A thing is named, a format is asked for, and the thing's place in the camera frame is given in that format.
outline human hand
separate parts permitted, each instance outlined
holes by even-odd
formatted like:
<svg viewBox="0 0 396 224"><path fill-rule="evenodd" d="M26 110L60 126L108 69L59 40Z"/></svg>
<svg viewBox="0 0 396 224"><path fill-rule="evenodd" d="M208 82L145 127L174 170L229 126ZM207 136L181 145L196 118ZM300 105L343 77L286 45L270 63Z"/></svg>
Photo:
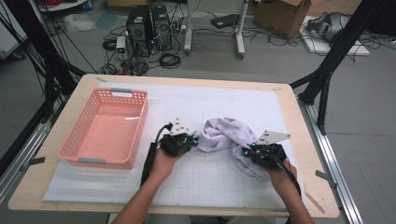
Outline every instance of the human hand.
<svg viewBox="0 0 396 224"><path fill-rule="evenodd" d="M297 178L297 169L290 164L288 159L283 162L286 168L288 168L294 176ZM278 169L265 169L268 175L271 177L271 181L275 191L279 196L284 199L291 194L298 194L298 190L294 183L291 181L290 177L284 170Z"/></svg>
<svg viewBox="0 0 396 224"><path fill-rule="evenodd" d="M183 155L170 157L165 154L162 148L158 148L148 178L153 178L162 183L172 173L176 161L183 157Z"/></svg>

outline floor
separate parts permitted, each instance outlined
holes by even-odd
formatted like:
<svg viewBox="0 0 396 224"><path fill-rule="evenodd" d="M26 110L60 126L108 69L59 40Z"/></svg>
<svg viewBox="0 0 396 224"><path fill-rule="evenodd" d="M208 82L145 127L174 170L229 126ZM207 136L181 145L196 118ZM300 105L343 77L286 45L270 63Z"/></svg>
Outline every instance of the floor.
<svg viewBox="0 0 396 224"><path fill-rule="evenodd" d="M73 42L97 70L104 64L103 37L125 23L125 14L102 8L85 12L80 8L56 14L86 13L101 28L70 34ZM211 27L206 15L195 24ZM251 27L251 18L247 26ZM92 69L64 35L60 35L72 64L85 71ZM282 40L272 39L277 44ZM323 57L307 53L303 43L276 46L268 35L244 38L246 55L240 60L231 35L206 32L194 34L190 56L179 53L181 66L147 72L149 77L184 77L253 82L291 83L315 71ZM326 132L342 168L353 199L365 223L396 223L396 175L390 172L396 161L396 65L395 50L369 49L369 57L345 58L335 71L330 87ZM0 156L18 136L44 101L42 91L26 59L0 61ZM22 212L0 205L2 223L106 223L107 214ZM212 218L195 217L194 222L213 223ZM347 223L341 215L335 219L316 219L317 223Z"/></svg>

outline pink plastic basket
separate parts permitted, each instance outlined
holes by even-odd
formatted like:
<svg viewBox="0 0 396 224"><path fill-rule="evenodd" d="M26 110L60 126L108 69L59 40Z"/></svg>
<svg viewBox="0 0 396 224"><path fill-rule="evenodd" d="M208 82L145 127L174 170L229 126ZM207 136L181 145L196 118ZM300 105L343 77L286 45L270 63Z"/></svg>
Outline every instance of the pink plastic basket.
<svg viewBox="0 0 396 224"><path fill-rule="evenodd" d="M78 166L132 169L148 110L146 91L94 89L59 158Z"/></svg>

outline human arm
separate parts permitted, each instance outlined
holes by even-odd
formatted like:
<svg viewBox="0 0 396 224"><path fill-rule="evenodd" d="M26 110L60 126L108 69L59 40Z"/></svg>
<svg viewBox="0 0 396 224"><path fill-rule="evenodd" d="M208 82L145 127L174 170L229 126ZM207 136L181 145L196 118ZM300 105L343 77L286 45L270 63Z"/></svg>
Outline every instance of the human arm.
<svg viewBox="0 0 396 224"><path fill-rule="evenodd" d="M284 161L285 166L297 177L296 168L290 164L289 160ZM289 211L292 224L310 224L315 223L314 219L306 210L303 201L298 193L296 186L284 170L267 169L271 177L274 189L283 200Z"/></svg>
<svg viewBox="0 0 396 224"><path fill-rule="evenodd" d="M134 197L122 208L113 224L142 224L161 183L168 177L178 157L167 156L161 148L157 149L153 166L147 181Z"/></svg>

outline crumpled cloth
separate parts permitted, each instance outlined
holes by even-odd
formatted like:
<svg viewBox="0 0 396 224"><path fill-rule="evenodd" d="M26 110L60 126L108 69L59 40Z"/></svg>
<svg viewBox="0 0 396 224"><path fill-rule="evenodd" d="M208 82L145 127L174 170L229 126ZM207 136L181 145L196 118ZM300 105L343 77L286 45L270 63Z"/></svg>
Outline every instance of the crumpled cloth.
<svg viewBox="0 0 396 224"><path fill-rule="evenodd" d="M233 161L245 174L255 176L259 180L268 178L264 168L242 155L242 147L248 147L247 144L257 140L256 134L245 123L229 118L209 119L204 129L195 136L199 137L196 148L204 152L230 149Z"/></svg>

